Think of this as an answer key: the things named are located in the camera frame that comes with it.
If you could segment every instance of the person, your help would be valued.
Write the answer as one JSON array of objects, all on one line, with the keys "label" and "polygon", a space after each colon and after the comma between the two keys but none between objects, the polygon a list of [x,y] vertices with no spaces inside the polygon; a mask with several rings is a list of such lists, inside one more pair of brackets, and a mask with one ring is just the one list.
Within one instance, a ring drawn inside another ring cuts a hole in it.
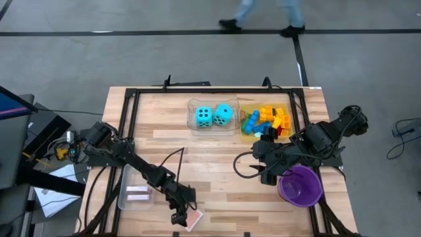
[{"label": "person", "polygon": [[[285,38],[292,38],[304,33],[305,25],[303,15],[299,8],[299,0],[282,0],[286,8],[289,20],[289,26],[280,31],[280,35]],[[219,20],[219,25],[230,31],[240,31],[243,27],[245,18],[255,6],[255,0],[241,0],[234,19]]]}]

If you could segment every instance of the transparent tray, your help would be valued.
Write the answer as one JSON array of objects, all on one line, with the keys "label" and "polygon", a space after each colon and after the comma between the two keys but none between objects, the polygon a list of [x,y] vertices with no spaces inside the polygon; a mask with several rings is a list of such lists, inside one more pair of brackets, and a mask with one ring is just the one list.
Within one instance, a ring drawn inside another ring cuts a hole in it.
[{"label": "transparent tray", "polygon": [[[245,111],[251,114],[253,113],[254,110],[259,110],[260,108],[265,107],[265,106],[272,106],[275,109],[281,108],[284,111],[284,115],[291,115],[292,117],[291,110],[288,104],[286,103],[261,103],[261,104],[242,105],[240,106],[240,111]],[[278,136],[278,139],[275,141],[281,142],[282,140],[288,139],[292,134],[294,134],[292,118],[291,118],[291,128],[284,128],[284,129],[288,131],[288,136]],[[255,137],[253,132],[251,132],[251,134],[249,135],[246,135],[241,131],[241,140],[243,142],[255,142],[255,141],[260,140],[260,137]]]},{"label": "transparent tray", "polygon": [[[232,108],[233,115],[229,123],[225,126],[212,124],[207,128],[201,128],[196,125],[196,109],[199,107],[210,107],[212,114],[221,104],[227,104]],[[198,99],[190,99],[187,105],[187,126],[190,128],[194,136],[232,136],[239,132],[239,103],[236,99],[227,101],[200,101]]]},{"label": "transparent tray", "polygon": [[[127,187],[147,186],[152,193],[149,194],[148,200],[133,199],[138,195],[145,195],[145,192],[128,190]],[[148,210],[153,206],[155,192],[152,187],[146,184],[141,173],[131,165],[125,165],[123,170],[123,178],[121,183],[120,195],[118,197],[118,208],[121,210]]]}]

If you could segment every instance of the card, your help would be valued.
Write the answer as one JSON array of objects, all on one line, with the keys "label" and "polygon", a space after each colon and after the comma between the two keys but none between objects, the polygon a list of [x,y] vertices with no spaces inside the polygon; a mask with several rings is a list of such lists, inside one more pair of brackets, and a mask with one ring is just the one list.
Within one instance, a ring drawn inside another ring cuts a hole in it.
[{"label": "card", "polygon": [[128,201],[135,201],[135,200],[149,200],[149,194],[146,195],[127,195]]},{"label": "card", "polygon": [[200,219],[202,218],[203,213],[199,210],[193,210],[192,208],[189,208],[187,210],[187,227],[184,227],[188,232],[190,232],[191,230],[193,230],[193,228],[195,227],[195,225],[200,221]]},{"label": "card", "polygon": [[128,192],[145,192],[147,194],[152,194],[152,190],[147,186],[127,186],[126,191]]}]

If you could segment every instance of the purple plastic bowl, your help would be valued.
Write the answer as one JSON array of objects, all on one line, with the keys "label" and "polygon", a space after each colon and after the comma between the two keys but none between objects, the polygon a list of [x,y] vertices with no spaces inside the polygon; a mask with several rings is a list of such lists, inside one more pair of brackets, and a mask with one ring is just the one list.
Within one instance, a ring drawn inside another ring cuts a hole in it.
[{"label": "purple plastic bowl", "polygon": [[311,207],[316,204],[323,193],[317,174],[302,165],[296,165],[290,170],[293,171],[291,176],[279,179],[280,196],[298,207]]}]

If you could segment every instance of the wooden tabletop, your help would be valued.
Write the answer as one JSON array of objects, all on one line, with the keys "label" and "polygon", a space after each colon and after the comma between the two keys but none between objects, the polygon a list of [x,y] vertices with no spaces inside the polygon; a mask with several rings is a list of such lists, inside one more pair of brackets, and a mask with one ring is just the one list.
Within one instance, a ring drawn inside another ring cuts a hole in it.
[{"label": "wooden tabletop", "polygon": [[[105,105],[103,121],[118,128],[125,87],[111,87]],[[304,88],[307,109],[311,122],[329,121],[329,116],[320,88]],[[156,193],[155,205],[148,211],[121,211],[119,236],[171,236],[174,231],[180,236],[313,236],[309,209],[296,207],[284,201],[276,186],[261,184],[258,178],[240,178],[232,168],[233,159],[249,151],[252,142],[242,142],[240,135],[226,137],[193,136],[186,125],[187,103],[190,99],[228,100],[237,99],[242,104],[287,103],[283,94],[269,93],[150,93],[141,94],[137,111],[134,141],[136,153],[149,162],[159,164],[171,152],[185,147],[180,182],[190,184],[197,192],[198,209],[203,218],[191,231],[180,225],[172,225],[164,195]],[[125,134],[127,134],[130,112],[128,112]],[[250,155],[238,164],[240,172],[254,174],[249,168],[257,161]],[[178,156],[170,158],[165,167],[176,173]],[[89,172],[85,196],[80,209],[85,215],[87,193],[100,168]],[[343,224],[357,231],[344,178],[335,169],[322,167],[322,181],[326,199]],[[89,204],[88,222],[95,216],[104,202],[109,179],[109,168],[98,179]],[[107,231],[111,231],[114,205],[110,208]],[[321,231],[322,215],[316,206]]]}]

